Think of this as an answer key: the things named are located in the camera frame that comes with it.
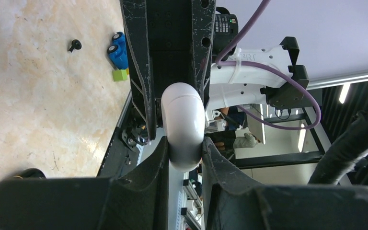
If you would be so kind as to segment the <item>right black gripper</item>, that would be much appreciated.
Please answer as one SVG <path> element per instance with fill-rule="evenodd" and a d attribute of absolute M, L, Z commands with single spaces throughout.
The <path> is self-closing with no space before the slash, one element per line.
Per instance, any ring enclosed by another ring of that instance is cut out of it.
<path fill-rule="evenodd" d="M 210 102 L 211 66 L 239 32 L 235 14 L 214 0 L 122 0 L 133 106 L 132 126 L 154 140 L 162 127 L 161 96 L 171 84 Z"/>

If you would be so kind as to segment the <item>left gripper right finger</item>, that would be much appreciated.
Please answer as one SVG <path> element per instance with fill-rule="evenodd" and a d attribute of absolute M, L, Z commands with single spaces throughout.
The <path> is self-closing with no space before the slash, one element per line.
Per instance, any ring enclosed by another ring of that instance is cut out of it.
<path fill-rule="evenodd" d="M 202 144 L 207 230 L 368 230 L 368 186 L 266 185 Z"/>

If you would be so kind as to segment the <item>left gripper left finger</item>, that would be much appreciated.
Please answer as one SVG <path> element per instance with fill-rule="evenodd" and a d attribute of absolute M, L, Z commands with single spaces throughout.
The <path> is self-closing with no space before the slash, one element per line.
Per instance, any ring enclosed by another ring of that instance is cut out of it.
<path fill-rule="evenodd" d="M 125 176 L 0 182 L 0 230 L 165 230 L 168 142 Z"/>

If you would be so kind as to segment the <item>white earbud charging case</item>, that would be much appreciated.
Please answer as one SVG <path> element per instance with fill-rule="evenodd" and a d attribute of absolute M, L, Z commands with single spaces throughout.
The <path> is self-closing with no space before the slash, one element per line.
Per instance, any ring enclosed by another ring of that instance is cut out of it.
<path fill-rule="evenodd" d="M 172 166 L 182 172 L 194 170 L 201 161 L 205 131 L 200 95 L 187 83 L 174 83 L 162 94 L 161 113 Z"/>

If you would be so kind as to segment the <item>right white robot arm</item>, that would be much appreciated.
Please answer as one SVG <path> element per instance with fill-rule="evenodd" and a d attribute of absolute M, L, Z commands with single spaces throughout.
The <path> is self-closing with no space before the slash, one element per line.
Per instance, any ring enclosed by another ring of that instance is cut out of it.
<path fill-rule="evenodd" d="M 242 50 L 237 44 L 245 31 L 213 0 L 123 0 L 120 5 L 132 96 L 125 131 L 142 128 L 155 139 L 163 126 L 162 94 L 179 82 L 195 90 L 205 113 L 254 103 L 291 109 L 308 99 L 294 87 L 309 83 L 305 67 L 297 64 L 294 37 L 273 48 Z"/>

